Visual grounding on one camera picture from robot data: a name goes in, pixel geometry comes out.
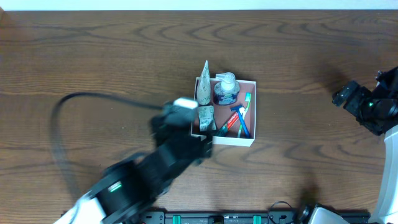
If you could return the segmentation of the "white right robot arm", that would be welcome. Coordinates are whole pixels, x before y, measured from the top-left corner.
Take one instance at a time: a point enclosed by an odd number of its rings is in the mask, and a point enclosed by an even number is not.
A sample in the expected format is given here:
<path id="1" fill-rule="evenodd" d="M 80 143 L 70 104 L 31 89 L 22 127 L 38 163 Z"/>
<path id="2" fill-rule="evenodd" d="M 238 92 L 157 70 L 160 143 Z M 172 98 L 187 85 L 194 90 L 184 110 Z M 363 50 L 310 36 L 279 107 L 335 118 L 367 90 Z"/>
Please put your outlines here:
<path id="1" fill-rule="evenodd" d="M 376 136 L 384 136 L 386 158 L 381 188 L 370 223 L 397 223 L 397 68 L 379 71 L 372 91 L 356 81 L 332 95 L 332 103 L 352 114 Z"/>

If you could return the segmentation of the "clear spray bottle blue liquid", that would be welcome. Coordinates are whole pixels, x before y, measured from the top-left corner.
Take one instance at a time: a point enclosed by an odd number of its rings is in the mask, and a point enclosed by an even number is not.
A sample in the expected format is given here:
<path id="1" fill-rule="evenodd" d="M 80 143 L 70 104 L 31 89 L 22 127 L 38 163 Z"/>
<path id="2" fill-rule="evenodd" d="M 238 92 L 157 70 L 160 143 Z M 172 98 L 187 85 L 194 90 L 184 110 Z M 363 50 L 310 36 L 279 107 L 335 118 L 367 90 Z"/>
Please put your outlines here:
<path id="1" fill-rule="evenodd" d="M 217 105 L 232 105 L 237 101 L 240 91 L 239 83 L 231 72 L 216 74 L 218 83 L 214 86 L 213 101 Z"/>

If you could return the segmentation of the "white shampoo tube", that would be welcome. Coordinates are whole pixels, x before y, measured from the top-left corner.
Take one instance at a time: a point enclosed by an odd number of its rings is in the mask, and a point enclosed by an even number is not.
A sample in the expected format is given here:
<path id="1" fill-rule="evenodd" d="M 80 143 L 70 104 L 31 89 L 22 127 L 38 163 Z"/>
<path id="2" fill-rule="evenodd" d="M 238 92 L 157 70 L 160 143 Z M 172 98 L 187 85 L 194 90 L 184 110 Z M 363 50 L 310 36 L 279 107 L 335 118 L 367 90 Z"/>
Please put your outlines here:
<path id="1" fill-rule="evenodd" d="M 197 85 L 197 101 L 200 105 L 205 106 L 211 100 L 211 80 L 208 61 L 205 62 L 202 73 Z"/>

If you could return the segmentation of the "green white soap packet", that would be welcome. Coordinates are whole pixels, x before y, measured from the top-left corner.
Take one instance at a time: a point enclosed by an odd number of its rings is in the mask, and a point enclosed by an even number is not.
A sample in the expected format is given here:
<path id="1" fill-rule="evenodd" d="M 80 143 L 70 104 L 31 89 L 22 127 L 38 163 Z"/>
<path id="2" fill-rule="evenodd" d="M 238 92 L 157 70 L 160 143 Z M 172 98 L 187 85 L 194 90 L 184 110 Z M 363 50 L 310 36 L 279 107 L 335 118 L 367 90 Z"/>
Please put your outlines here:
<path id="1" fill-rule="evenodd" d="M 198 118 L 200 131 L 216 130 L 216 122 L 214 119 L 214 106 L 200 106 L 198 108 Z"/>

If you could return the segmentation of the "blue disposable razor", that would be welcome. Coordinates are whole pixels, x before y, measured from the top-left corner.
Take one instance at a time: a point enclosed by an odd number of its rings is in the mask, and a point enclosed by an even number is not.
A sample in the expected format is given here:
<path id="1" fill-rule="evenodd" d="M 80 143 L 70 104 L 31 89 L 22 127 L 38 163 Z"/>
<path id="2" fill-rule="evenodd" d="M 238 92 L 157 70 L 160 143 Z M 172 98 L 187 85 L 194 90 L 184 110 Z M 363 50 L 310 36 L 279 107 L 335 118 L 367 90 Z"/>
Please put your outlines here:
<path id="1" fill-rule="evenodd" d="M 231 111 L 235 111 L 238 114 L 238 118 L 240 121 L 240 127 L 238 129 L 238 135 L 237 137 L 245 137 L 245 138 L 250 138 L 250 132 L 248 130 L 248 127 L 246 126 L 244 117 L 246 115 L 246 113 L 248 112 L 248 107 L 244 107 L 243 105 L 238 105 L 238 106 L 234 106 L 231 107 Z"/>

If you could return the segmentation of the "red green toothpaste tube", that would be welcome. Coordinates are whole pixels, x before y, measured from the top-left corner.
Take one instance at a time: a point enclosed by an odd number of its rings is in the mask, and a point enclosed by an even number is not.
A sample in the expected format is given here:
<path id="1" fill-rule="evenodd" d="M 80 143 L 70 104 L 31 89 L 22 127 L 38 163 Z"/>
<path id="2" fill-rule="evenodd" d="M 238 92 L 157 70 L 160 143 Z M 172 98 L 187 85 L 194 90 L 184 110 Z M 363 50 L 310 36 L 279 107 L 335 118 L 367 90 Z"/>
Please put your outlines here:
<path id="1" fill-rule="evenodd" d="M 215 136 L 225 137 L 235 122 L 239 119 L 238 112 L 235 111 L 224 125 L 216 132 Z"/>

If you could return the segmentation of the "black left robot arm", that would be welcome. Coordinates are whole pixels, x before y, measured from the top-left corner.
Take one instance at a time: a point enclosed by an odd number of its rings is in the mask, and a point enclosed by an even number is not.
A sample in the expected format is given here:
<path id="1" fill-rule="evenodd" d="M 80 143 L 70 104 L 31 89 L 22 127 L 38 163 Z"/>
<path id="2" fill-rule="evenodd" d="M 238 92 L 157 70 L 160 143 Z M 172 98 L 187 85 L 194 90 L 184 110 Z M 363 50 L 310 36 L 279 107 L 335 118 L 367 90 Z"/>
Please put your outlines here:
<path id="1" fill-rule="evenodd" d="M 108 167 L 58 223 L 138 223 L 174 179 L 195 161 L 211 157 L 211 132 L 195 137 L 188 132 L 190 122 L 176 126 L 163 116 L 153 117 L 150 125 L 156 150 L 140 162 L 130 156 Z"/>

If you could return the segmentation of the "green white toothbrush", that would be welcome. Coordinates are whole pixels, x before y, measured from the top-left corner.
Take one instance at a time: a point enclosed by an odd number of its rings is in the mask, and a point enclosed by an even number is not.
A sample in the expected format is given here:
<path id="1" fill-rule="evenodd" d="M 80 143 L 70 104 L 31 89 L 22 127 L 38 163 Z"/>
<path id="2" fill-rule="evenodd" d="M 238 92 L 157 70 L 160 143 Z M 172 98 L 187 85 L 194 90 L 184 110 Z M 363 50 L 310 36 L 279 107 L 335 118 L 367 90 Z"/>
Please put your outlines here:
<path id="1" fill-rule="evenodd" d="M 238 134 L 237 134 L 238 138 L 241 138 L 243 136 L 243 134 L 244 134 L 245 138 L 249 138 L 250 137 L 250 133 L 249 133 L 247 124 L 245 122 L 245 117 L 246 117 L 246 114 L 247 114 L 247 112 L 248 112 L 248 110 L 250 108 L 250 105 L 251 105 L 251 93 L 249 93 L 249 92 L 246 93 L 245 102 L 246 102 L 246 107 L 240 109 L 241 117 L 240 117 L 239 120 L 240 120 L 241 124 L 240 124 L 240 127 L 238 129 Z"/>

